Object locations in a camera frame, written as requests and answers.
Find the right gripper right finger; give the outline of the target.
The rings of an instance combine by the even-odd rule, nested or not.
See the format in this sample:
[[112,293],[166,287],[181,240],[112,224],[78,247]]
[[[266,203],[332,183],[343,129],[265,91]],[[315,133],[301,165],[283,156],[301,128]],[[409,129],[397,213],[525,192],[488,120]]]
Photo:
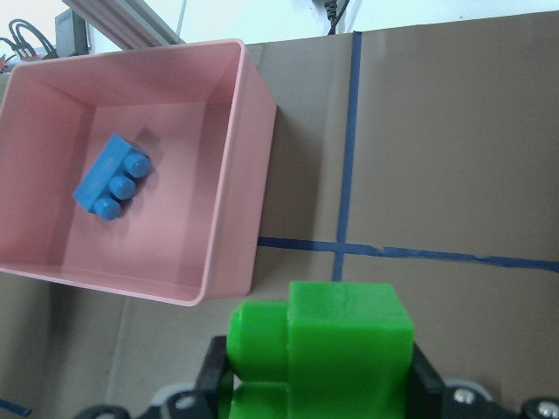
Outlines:
[[413,347],[405,399],[407,418],[557,418],[558,399],[531,397],[517,411],[500,405],[474,381],[444,379],[419,346]]

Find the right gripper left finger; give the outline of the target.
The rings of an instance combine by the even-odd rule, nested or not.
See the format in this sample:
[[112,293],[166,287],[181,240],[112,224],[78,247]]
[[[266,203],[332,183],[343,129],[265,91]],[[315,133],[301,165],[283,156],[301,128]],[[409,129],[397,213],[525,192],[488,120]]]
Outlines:
[[193,385],[161,388],[140,418],[228,418],[234,374],[226,353],[226,337],[211,339]]

